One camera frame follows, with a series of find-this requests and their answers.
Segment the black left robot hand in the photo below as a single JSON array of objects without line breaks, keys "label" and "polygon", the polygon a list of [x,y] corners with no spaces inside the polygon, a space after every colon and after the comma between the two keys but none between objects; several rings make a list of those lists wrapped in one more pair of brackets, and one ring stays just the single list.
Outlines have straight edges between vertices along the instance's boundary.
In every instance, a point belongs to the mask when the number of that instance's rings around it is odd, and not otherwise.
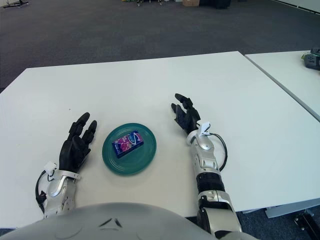
[{"label": "black left robot hand", "polygon": [[90,113],[85,112],[72,123],[68,137],[60,150],[59,170],[77,173],[84,164],[86,156],[91,151],[89,145],[93,141],[97,129],[97,121],[93,120],[81,136],[89,118]]}]

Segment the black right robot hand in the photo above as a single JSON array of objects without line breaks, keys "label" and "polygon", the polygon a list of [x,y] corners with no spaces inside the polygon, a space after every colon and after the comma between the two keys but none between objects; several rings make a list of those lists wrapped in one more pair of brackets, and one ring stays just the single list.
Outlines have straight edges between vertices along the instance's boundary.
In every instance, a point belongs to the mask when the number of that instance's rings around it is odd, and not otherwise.
[{"label": "black right robot hand", "polygon": [[198,130],[197,122],[201,119],[198,111],[193,107],[190,98],[176,93],[174,97],[181,103],[171,104],[171,109],[175,113],[175,122],[189,135],[192,131]]}]

